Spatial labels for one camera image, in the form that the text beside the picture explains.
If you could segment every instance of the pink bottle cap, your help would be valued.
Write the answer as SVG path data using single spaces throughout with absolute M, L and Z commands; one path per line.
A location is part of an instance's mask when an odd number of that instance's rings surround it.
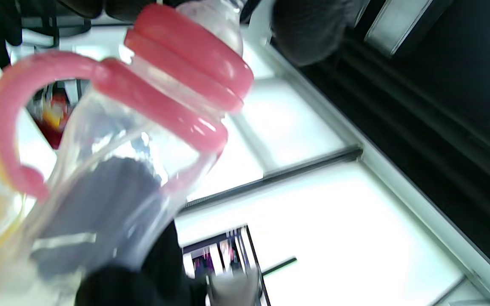
M 146 6 L 124 44 L 226 112 L 241 109 L 254 81 L 238 54 L 169 6 Z

